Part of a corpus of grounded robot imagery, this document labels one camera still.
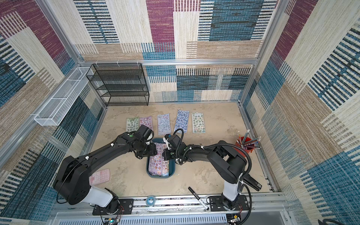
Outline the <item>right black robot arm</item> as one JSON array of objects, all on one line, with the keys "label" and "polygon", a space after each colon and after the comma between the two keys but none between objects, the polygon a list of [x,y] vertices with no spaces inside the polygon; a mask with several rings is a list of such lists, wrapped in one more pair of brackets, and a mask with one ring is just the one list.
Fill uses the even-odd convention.
[{"label": "right black robot arm", "polygon": [[216,144],[202,146],[185,144],[182,138],[174,135],[165,135],[163,141],[166,144],[164,160],[174,159],[180,165],[186,162],[204,161],[209,162],[224,180],[222,200],[224,208],[233,210],[239,199],[239,183],[249,174],[252,161],[247,152],[242,148],[219,141]]}]

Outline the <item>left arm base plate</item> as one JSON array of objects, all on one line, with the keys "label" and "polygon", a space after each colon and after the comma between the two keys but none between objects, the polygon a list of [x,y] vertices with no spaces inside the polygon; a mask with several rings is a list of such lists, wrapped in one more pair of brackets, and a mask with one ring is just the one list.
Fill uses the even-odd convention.
[{"label": "left arm base plate", "polygon": [[130,215],[133,209],[134,199],[113,199],[106,207],[95,205],[93,216],[119,216]]}]

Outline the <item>light blue sticker sheet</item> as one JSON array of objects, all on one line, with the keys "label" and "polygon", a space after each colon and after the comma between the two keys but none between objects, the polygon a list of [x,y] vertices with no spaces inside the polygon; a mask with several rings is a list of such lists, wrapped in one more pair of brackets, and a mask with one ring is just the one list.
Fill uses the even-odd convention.
[{"label": "light blue sticker sheet", "polygon": [[162,114],[157,116],[158,134],[166,135],[171,133],[170,115]]}]

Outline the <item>teal plastic storage box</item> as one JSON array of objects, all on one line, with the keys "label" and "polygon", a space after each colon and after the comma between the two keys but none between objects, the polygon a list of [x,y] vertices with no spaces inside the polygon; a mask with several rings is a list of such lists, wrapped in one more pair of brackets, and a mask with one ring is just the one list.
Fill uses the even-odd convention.
[{"label": "teal plastic storage box", "polygon": [[164,159],[163,153],[168,147],[163,139],[154,138],[152,143],[156,145],[157,155],[147,158],[146,172],[152,178],[167,179],[175,173],[175,161]]}]

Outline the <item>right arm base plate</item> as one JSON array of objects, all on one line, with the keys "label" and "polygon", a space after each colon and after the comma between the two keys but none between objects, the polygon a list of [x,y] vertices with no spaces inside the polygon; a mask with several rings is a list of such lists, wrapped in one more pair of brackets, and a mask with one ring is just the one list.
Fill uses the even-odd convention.
[{"label": "right arm base plate", "polygon": [[207,197],[211,212],[249,210],[249,200],[245,195],[238,195],[235,200],[235,202],[224,201],[223,196]]}]

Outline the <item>lilac character sticker sheet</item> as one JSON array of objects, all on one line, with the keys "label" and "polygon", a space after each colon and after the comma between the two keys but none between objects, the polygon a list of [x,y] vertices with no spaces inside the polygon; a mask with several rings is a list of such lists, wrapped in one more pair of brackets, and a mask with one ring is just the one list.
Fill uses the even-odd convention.
[{"label": "lilac character sticker sheet", "polygon": [[164,161],[162,153],[167,148],[164,143],[155,143],[157,155],[149,157],[148,172],[152,176],[169,176],[169,161]]}]

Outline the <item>pink purple sticker sheet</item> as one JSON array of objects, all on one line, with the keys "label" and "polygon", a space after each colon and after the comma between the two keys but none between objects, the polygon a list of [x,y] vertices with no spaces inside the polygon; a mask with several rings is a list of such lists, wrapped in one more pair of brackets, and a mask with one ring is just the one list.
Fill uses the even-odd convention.
[{"label": "pink purple sticker sheet", "polygon": [[140,122],[140,126],[145,125],[146,127],[150,128],[151,130],[154,130],[151,116],[139,118],[139,122]]}]

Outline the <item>white green frog sticker sheet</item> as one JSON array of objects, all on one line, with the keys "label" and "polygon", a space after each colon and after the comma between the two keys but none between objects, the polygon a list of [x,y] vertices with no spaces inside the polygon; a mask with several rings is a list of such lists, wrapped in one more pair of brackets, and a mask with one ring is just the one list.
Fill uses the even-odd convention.
[{"label": "white green frog sticker sheet", "polygon": [[201,112],[192,112],[192,131],[195,134],[202,134],[206,132],[204,115]]}]

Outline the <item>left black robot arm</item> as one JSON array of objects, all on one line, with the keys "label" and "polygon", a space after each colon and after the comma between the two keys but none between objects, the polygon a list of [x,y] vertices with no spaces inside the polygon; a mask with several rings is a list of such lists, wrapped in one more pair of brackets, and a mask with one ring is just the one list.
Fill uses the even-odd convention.
[{"label": "left black robot arm", "polygon": [[53,188],[66,203],[75,205],[89,203],[107,214],[120,209],[118,196],[108,190],[93,187],[90,177],[102,166],[126,153],[132,152],[137,159],[155,156],[156,145],[152,143],[154,132],[142,125],[137,131],[125,132],[109,144],[86,155],[66,157],[57,172]]}]

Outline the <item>penguin sticker sheet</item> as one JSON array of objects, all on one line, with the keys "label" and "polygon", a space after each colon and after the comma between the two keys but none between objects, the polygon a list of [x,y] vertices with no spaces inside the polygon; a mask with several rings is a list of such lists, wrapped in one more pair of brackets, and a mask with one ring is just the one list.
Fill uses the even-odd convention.
[{"label": "penguin sticker sheet", "polygon": [[190,114],[189,111],[178,110],[175,128],[174,128],[175,131],[181,128],[183,129],[184,133],[187,132],[189,114]]}]

